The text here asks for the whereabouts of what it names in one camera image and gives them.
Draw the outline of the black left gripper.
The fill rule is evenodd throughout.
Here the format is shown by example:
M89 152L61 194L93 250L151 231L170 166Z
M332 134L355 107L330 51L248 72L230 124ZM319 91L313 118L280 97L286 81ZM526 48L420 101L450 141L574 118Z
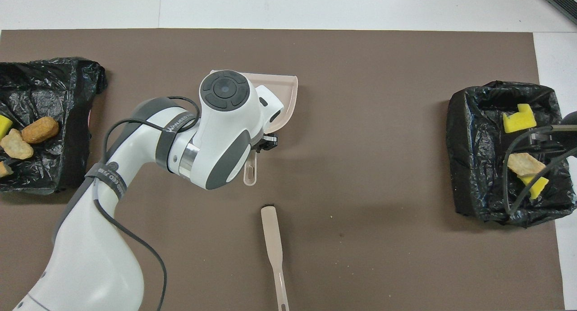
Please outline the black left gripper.
M262 138L253 146L253 149L260 153L260 151L269 151L278 146L278 134L264 134Z

